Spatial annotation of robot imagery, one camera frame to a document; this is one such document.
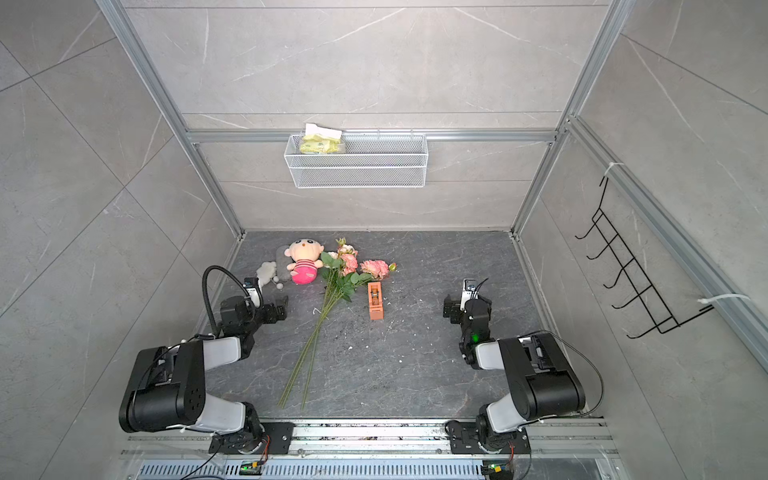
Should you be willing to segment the artificial pink flower bouquet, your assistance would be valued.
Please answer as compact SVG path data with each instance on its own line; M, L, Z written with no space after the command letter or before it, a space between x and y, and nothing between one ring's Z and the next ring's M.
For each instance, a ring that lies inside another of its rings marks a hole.
M337 247L334 250L325 248L321 254L323 267L318 270L316 279L321 278L325 282L322 306L315 327L301 350L278 400L278 406L281 408L287 406L291 393L297 386L300 374L303 372L307 374L307 379L301 403L306 403L319 337L322 333L323 324L329 318L334 307L342 300L351 301L352 296L359 289L367 286L368 283L381 282L397 270L397 265L394 262L359 260L358 250L344 238L337 239L336 243Z

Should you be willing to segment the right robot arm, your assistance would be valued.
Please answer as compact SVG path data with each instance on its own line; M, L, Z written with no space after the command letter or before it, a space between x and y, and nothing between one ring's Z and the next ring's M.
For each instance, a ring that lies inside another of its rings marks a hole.
M491 313L492 302L481 295L443 302L443 316L461 328L465 362L475 370L502 371L508 386L508 393L482 406L474 421L446 423L454 452L525 448L527 425L580 413L586 406L584 388L551 332L494 339Z

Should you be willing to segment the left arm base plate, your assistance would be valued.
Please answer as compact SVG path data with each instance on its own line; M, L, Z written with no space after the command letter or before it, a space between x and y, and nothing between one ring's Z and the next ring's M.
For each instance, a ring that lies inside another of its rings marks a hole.
M216 434L208 453L256 455L266 451L268 455L284 455L289 452L295 427L293 422L262 422L255 431L246 426L236 433Z

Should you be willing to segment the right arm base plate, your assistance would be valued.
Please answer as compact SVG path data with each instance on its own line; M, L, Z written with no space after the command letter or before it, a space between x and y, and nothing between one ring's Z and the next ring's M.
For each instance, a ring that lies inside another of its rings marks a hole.
M529 454L531 447L525 429L496 433L487 424L449 420L444 424L453 454Z

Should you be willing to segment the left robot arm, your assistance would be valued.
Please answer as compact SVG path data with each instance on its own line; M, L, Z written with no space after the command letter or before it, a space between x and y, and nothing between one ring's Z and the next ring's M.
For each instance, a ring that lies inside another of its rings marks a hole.
M188 429L212 436L209 452L265 453L270 437L249 402L234 402L207 391L206 373L247 359L255 333L287 317L286 296L253 306L244 297L221 302L220 337L196 336L173 346L137 354L118 412L126 433Z

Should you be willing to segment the orange tape dispenser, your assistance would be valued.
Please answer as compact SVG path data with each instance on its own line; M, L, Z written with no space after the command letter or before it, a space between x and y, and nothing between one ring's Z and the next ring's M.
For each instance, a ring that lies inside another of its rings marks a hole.
M380 282L370 282L368 287L369 316L373 321L384 318L383 292Z

